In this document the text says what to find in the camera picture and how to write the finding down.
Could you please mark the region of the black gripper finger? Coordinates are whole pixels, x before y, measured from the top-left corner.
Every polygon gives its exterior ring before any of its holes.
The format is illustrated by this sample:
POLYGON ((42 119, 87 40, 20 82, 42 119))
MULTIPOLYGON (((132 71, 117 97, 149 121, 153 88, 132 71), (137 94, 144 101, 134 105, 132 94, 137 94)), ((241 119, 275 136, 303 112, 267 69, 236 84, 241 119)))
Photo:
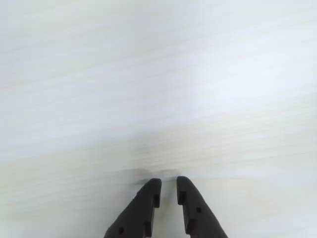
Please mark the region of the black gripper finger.
POLYGON ((226 238, 219 221, 204 198, 185 176, 178 176, 177 202, 183 208, 185 233, 192 238, 226 238))
POLYGON ((150 238, 155 209, 160 207, 161 179, 152 178, 107 229, 105 238, 150 238))

